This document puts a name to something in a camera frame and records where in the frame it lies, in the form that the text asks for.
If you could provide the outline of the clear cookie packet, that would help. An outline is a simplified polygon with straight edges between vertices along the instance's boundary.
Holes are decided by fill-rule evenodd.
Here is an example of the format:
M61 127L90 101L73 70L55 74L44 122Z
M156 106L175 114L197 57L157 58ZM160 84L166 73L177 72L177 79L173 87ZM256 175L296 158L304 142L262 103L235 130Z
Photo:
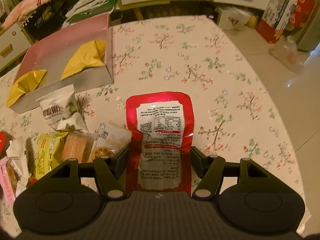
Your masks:
M131 141L131 132L125 128L113 124L101 123L94 132L94 141L88 162L107 156L114 157L118 152L127 147Z

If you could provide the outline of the brown wafer packet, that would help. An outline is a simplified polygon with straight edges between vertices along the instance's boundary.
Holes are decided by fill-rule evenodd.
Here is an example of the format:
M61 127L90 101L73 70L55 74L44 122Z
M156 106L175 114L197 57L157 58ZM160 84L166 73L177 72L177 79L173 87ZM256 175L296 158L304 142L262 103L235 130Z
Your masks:
M90 135L81 133L69 133L65 140L62 151L62 160L75 158L79 163L86 163L89 158L93 144L93 138Z

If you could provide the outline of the yellow snack packet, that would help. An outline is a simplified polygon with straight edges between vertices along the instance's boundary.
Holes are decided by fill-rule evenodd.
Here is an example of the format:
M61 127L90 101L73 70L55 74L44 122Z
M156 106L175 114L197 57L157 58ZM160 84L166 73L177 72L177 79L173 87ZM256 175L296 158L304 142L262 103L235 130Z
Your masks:
M62 163L62 152L68 132L41 134L37 142L35 178L41 179Z

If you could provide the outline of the red snack pouch white label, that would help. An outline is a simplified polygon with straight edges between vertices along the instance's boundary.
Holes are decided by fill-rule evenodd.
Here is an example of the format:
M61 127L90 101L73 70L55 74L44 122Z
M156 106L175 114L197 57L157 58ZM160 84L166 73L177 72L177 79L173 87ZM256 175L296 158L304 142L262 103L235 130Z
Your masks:
M131 142L126 193L191 193L190 150L194 134L191 98L182 92L158 92L126 100Z

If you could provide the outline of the white pecan snack packet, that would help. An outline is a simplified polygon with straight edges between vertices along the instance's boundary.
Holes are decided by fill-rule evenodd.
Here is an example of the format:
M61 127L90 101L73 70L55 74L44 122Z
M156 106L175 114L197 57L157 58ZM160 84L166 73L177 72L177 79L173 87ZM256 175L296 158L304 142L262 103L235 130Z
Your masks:
M88 132L75 97L74 85L57 89L36 101L45 121L55 131Z

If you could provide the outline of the pink snack bar packet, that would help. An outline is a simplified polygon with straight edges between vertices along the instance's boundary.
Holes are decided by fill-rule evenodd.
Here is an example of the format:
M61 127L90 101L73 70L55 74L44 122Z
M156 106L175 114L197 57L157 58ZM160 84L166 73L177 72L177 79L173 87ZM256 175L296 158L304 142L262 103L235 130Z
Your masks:
M12 205L16 199L17 177L7 157L1 159L1 187L5 202Z

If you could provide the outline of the floral tablecloth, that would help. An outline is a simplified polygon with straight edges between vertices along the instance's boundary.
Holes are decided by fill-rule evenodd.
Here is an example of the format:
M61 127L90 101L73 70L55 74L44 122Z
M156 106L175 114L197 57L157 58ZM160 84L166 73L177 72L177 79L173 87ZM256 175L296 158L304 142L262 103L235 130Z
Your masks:
M203 16L131 22L112 30L114 84L94 82L80 93L91 132L125 125L129 96L173 91L188 94L195 113L193 144L230 161L265 165L303 192L291 142L277 109L249 63L227 36Z

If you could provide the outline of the yellow paper liner right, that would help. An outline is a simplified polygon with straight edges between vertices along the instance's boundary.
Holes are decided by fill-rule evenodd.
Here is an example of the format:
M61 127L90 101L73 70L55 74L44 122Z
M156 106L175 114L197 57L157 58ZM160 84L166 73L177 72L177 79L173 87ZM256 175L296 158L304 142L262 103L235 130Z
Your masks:
M61 80L78 74L87 68L103 66L105 49L105 40L93 40L82 44L66 64Z

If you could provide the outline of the yellow paper liner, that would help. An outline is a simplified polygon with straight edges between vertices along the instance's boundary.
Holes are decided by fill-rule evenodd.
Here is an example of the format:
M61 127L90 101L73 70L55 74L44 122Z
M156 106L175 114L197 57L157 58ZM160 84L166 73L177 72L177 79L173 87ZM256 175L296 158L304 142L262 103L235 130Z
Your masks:
M82 44L66 64L61 80L78 74L87 68L103 66L105 49L105 40L93 40Z
M35 90L46 73L44 69L32 70L19 77L11 86L6 106L11 107L20 97Z

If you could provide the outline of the yellow paper liner left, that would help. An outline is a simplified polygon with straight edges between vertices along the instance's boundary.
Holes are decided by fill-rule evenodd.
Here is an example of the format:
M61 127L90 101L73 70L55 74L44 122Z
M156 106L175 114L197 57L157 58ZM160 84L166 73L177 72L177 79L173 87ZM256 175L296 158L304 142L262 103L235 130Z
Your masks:
M46 73L44 69L32 70L19 77L11 86L6 106L11 107L20 97L35 90Z

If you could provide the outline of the pink cardboard box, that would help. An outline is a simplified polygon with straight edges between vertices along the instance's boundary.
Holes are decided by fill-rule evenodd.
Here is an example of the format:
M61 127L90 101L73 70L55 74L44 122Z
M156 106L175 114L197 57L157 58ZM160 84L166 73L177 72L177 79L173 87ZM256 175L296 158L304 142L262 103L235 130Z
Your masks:
M102 63L89 67L66 79L62 73L81 45L105 41ZM39 106L37 99L62 87L73 85L76 93L114 82L112 69L112 28L109 13L93 16L49 35L27 51L16 75L19 79L31 70L45 70L39 86L21 96L10 108L18 114Z

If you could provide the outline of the white paper bag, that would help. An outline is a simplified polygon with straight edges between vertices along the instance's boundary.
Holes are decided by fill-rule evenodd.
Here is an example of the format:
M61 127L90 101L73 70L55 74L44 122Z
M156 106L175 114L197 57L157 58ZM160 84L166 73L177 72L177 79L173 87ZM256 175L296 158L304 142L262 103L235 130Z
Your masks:
M217 26L222 30L242 31L252 13L236 7L217 7Z

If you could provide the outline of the white drawer left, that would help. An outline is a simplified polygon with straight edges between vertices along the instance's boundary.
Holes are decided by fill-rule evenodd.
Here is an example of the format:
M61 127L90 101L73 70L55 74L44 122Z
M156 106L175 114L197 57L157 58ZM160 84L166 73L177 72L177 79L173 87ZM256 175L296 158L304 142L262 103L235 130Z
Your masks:
M28 34L17 23L1 34L1 70L22 56L32 44L32 40Z

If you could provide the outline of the stack of papers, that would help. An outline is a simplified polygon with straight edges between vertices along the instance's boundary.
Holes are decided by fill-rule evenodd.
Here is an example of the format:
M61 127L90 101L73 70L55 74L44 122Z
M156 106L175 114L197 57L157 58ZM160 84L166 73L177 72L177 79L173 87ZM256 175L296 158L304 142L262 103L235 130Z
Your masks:
M79 0L66 13L66 20L62 27L67 27L101 13L112 12L115 7L116 0Z

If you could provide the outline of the printed cardboard carton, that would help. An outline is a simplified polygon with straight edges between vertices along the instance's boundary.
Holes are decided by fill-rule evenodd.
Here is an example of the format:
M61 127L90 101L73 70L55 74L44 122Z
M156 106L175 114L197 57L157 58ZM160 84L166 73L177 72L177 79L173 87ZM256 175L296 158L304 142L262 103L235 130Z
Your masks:
M280 39L298 0L269 0L256 31L270 44Z

